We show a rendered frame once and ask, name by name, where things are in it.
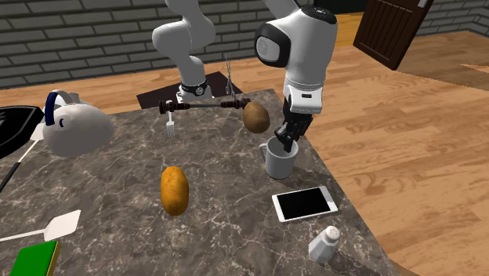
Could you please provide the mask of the dark brown wooden door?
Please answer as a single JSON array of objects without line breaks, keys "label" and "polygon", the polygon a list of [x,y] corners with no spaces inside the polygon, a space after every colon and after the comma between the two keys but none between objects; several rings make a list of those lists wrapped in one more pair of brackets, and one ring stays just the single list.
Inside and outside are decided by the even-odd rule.
[{"label": "dark brown wooden door", "polygon": [[353,45],[395,71],[434,0],[368,0]]}]

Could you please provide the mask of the white mug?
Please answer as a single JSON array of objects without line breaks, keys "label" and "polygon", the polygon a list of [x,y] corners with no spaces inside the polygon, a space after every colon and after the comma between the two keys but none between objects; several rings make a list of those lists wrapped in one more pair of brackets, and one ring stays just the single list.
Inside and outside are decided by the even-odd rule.
[{"label": "white mug", "polygon": [[284,145],[275,136],[259,145],[259,153],[265,162],[266,173],[276,179],[283,180],[292,173],[299,146],[294,141],[291,150],[287,152]]}]

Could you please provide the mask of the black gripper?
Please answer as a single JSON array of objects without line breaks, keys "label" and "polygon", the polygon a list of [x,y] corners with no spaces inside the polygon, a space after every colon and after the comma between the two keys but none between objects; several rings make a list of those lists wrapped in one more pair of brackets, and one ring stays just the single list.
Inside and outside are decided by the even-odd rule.
[{"label": "black gripper", "polygon": [[284,124],[274,130],[276,138],[284,145],[284,150],[291,152],[294,142],[305,134],[313,121],[311,114],[300,114],[290,111],[290,98],[284,101]]}]

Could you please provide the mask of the green book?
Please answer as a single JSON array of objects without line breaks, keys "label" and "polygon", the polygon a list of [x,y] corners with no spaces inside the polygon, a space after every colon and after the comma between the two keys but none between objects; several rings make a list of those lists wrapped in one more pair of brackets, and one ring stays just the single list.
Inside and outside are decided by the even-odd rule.
[{"label": "green book", "polygon": [[21,249],[9,276],[53,276],[60,247],[48,241]]}]

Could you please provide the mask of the thin metal tongs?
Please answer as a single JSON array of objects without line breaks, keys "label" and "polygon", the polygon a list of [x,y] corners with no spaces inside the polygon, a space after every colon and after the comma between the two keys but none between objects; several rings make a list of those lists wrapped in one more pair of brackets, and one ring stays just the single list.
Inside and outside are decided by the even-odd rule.
[{"label": "thin metal tongs", "polygon": [[233,83],[231,81],[231,75],[230,75],[230,60],[228,59],[226,54],[224,54],[224,57],[225,57],[226,69],[227,69],[226,93],[228,95],[231,95],[233,100],[236,100],[236,93],[234,92],[234,87],[233,87]]}]

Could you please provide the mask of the orange-brown potato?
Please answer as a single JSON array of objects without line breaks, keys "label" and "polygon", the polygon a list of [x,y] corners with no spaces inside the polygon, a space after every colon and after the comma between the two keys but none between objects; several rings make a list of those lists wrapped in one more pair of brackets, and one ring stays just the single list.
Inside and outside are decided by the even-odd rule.
[{"label": "orange-brown potato", "polygon": [[169,166],[161,174],[161,203],[170,216],[183,214],[189,202],[189,183],[180,167]]}]

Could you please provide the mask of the black pan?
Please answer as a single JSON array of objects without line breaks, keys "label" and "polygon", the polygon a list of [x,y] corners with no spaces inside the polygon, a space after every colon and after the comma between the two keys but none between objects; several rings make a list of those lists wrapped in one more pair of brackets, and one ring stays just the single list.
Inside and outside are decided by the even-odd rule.
[{"label": "black pan", "polygon": [[42,109],[36,106],[0,107],[0,159],[29,141],[43,117]]}]

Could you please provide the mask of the silver fork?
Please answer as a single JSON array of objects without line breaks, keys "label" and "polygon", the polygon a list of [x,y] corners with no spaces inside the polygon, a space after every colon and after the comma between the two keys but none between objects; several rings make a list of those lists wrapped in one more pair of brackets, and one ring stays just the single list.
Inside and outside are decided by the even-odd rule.
[{"label": "silver fork", "polygon": [[166,122],[166,129],[168,133],[168,138],[173,140],[176,138],[175,134],[175,122],[172,119],[172,112],[168,112],[168,121]]}]

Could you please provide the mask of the white tablet with black screen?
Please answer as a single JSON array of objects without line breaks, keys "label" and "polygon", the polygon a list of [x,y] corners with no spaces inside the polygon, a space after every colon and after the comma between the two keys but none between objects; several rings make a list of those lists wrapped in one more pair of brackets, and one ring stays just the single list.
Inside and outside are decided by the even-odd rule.
[{"label": "white tablet with black screen", "polygon": [[274,194],[272,201],[277,217],[282,223],[339,210],[326,186]]}]

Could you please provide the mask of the dark rod-shaped kitchen tool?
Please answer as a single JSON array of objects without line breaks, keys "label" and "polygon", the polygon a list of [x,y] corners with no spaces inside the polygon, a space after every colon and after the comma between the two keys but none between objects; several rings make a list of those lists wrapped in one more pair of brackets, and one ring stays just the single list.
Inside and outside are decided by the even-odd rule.
[{"label": "dark rod-shaped kitchen tool", "polygon": [[251,100],[244,98],[241,100],[223,101],[220,103],[173,103],[171,100],[168,103],[159,101],[158,107],[161,114],[174,112],[177,110],[188,110],[191,108],[207,108],[207,107],[222,107],[222,108],[235,108],[244,109]]}]

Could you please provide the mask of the dull brown potato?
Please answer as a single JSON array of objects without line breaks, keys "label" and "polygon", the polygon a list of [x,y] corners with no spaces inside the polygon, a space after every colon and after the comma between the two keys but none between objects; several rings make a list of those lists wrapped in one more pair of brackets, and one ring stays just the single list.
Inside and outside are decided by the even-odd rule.
[{"label": "dull brown potato", "polygon": [[261,104],[252,101],[244,108],[243,122],[246,129],[250,132],[264,133],[270,127],[270,116]]}]

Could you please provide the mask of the white salt shaker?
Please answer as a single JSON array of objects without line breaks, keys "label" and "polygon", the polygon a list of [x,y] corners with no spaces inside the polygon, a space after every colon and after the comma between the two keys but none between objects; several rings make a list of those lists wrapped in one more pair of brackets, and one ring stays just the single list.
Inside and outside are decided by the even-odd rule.
[{"label": "white salt shaker", "polygon": [[341,231],[328,226],[309,243],[309,255],[317,263],[325,264],[334,255],[339,245]]}]

